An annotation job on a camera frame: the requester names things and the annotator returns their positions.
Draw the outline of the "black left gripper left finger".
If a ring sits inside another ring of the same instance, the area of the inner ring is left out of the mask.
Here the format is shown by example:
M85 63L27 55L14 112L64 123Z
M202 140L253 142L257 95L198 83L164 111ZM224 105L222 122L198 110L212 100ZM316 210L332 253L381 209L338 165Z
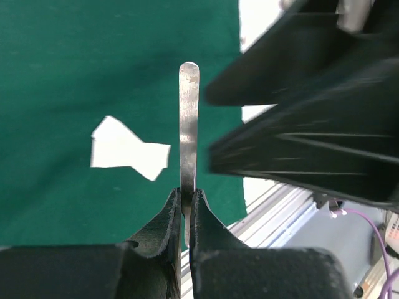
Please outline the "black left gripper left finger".
M179 298L181 196L116 244L1 248L1 298Z

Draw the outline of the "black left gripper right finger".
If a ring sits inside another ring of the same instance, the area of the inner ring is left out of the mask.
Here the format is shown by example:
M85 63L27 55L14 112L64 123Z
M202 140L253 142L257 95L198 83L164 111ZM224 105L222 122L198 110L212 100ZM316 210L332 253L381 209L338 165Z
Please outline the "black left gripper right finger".
M253 249L193 196L190 269L195 298L351 298L339 261L324 249Z

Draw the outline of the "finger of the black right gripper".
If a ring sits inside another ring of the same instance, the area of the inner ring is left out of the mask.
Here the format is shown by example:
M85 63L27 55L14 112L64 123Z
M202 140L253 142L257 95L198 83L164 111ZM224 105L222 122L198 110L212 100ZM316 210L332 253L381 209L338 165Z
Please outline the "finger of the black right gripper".
M280 103L215 142L209 168L397 207L398 60Z
M286 14L205 89L212 105L271 103L338 65L358 37L332 13Z

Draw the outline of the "steel tweezers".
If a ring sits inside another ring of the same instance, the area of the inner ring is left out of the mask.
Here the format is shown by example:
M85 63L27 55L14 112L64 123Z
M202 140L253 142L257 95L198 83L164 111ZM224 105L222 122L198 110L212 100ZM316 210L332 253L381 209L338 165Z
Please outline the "steel tweezers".
M185 218L185 245L190 245L191 202L196 190L200 70L196 63L179 67L179 159L181 211Z

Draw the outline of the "white bow-shaped gauze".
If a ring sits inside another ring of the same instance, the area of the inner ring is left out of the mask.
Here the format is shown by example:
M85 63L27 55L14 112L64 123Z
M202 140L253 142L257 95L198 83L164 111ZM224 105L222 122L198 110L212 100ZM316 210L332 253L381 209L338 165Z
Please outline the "white bow-shaped gauze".
M120 120L106 116L92 132L90 167L134 169L155 181L168 167L171 146L146 143Z

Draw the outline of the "green surgical cloth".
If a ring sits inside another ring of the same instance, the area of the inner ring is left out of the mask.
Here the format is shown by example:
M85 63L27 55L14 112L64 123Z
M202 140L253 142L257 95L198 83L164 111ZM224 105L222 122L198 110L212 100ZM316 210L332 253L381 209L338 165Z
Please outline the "green surgical cloth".
M127 239L179 185L178 69L206 85L240 54L237 1L1 2L1 245ZM90 166L112 116L171 146L149 181Z

